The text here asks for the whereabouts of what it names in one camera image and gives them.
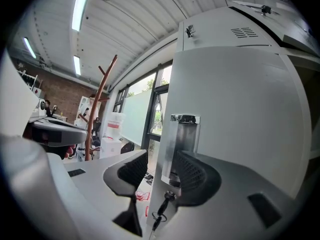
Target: ceiling light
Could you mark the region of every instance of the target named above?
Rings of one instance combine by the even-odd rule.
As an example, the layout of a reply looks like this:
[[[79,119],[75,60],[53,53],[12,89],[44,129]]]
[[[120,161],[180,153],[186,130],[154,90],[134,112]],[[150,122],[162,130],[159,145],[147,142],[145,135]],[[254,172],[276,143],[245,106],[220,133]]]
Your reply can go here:
[[[80,58],[78,56],[73,56],[73,62],[74,62],[74,69],[75,73],[79,76],[81,76],[80,72]]]
[[[73,8],[73,16],[72,16],[72,29],[76,31],[80,31],[82,16],[85,10],[87,0],[75,0],[74,8]]]
[[[23,38],[23,41],[24,41],[24,43],[25,43],[25,46],[28,48],[31,56],[32,56],[34,59],[36,59],[37,57],[36,57],[34,51],[32,50],[32,48],[31,48],[31,46],[30,46],[30,43],[29,43],[28,38],[24,37],[24,38]]]

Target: cabinet vent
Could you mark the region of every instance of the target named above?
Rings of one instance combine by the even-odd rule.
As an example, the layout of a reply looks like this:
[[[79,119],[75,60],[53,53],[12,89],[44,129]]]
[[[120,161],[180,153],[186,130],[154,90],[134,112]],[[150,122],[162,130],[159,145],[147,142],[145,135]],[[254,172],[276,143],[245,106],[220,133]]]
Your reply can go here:
[[[254,38],[258,35],[251,30],[249,27],[233,28],[231,31],[237,38]]]

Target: brick wall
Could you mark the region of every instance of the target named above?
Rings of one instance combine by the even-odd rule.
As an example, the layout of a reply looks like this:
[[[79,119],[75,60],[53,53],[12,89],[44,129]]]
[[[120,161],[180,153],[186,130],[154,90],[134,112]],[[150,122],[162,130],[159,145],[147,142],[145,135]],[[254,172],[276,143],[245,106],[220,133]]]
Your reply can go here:
[[[11,58],[13,64],[17,67],[17,60]],[[62,78],[50,72],[47,72],[41,68],[37,68],[28,63],[22,62],[25,65],[26,73],[31,76],[36,76],[43,80],[40,87],[45,92],[45,99],[48,99],[51,103],[50,108],[53,109],[54,105],[57,105],[57,114],[63,113],[63,116],[67,117],[67,122],[73,124],[78,112],[78,107],[81,101],[81,97],[89,97],[91,94],[95,94],[97,90],[91,89],[85,85],[77,82],[70,81]],[[101,98],[106,98],[107,95],[102,93]],[[102,120],[106,101],[101,103],[99,109],[99,118]]]

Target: white box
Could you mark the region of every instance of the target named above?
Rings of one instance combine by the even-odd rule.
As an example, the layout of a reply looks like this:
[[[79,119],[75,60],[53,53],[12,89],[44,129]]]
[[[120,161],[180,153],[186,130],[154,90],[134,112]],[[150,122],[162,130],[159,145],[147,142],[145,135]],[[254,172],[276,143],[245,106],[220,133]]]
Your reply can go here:
[[[122,143],[120,140],[103,137],[100,145],[100,158],[120,155]]]

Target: ceiling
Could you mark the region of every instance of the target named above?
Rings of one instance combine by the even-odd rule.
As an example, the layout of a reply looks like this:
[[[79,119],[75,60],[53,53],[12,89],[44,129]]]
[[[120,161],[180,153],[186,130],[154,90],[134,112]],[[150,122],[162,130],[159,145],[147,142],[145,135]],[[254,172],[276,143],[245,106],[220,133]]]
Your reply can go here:
[[[98,66],[106,70],[118,54],[106,83],[112,85],[139,56],[175,33],[179,22],[225,7],[227,1],[274,7],[285,3],[284,0],[87,0],[80,32],[72,44],[75,0],[36,0],[21,19],[9,52],[36,66],[42,58],[41,64],[46,68],[94,86],[102,78]],[[23,37],[28,37],[36,59],[26,49]],[[80,57],[81,77],[75,74],[73,55]]]

